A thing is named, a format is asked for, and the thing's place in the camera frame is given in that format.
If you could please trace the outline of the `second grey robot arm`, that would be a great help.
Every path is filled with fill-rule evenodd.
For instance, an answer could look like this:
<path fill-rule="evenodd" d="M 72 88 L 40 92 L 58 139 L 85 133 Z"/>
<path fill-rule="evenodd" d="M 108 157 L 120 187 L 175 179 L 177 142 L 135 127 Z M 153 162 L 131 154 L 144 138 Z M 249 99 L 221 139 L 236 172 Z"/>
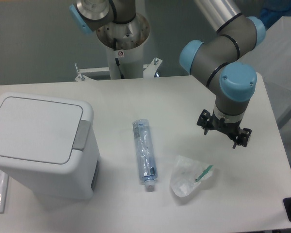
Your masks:
<path fill-rule="evenodd" d="M 78 28 L 90 34 L 108 23 L 127 24 L 136 16 L 134 0 L 78 0 L 69 6 Z"/>

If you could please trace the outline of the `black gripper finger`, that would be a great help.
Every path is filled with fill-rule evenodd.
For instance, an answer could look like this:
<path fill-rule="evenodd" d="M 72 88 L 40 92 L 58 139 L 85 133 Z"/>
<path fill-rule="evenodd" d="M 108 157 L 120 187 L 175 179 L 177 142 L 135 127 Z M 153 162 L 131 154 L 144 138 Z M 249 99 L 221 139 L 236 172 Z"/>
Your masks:
<path fill-rule="evenodd" d="M 212 115 L 209 111 L 204 109 L 200 114 L 197 126 L 200 126 L 204 130 L 204 135 L 208 133 L 208 131 L 212 130 Z"/>
<path fill-rule="evenodd" d="M 242 147 L 247 147 L 250 137 L 251 137 L 252 130 L 249 128 L 239 128 L 237 135 L 235 137 L 234 144 L 233 144 L 233 149 L 235 149 L 237 146 L 242 146 Z"/>

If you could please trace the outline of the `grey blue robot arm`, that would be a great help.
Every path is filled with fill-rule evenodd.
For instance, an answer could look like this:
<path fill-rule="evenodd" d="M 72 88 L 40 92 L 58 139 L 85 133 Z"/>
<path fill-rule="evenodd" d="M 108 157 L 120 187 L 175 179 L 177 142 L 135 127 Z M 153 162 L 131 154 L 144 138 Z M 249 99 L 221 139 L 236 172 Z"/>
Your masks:
<path fill-rule="evenodd" d="M 266 29 L 257 17 L 245 17 L 232 0 L 197 0 L 197 7 L 217 33 L 209 43 L 189 42 L 181 51 L 180 65 L 215 96 L 213 112 L 203 110 L 197 125 L 204 133 L 216 130 L 233 146 L 246 147 L 251 129 L 240 123 L 257 83 L 256 71 L 238 59 L 256 48 Z"/>

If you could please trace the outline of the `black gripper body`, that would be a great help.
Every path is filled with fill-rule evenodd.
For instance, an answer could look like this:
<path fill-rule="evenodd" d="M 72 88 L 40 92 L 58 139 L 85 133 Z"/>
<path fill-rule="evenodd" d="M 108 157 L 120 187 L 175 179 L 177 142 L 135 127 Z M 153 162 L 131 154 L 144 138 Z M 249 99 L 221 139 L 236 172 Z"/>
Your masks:
<path fill-rule="evenodd" d="M 226 123 L 224 118 L 218 119 L 215 114 L 211 115 L 208 111 L 204 111 L 204 117 L 206 118 L 204 135 L 206 135 L 208 131 L 216 130 L 227 135 L 229 139 L 233 141 L 239 136 L 241 120 L 235 123 Z"/>

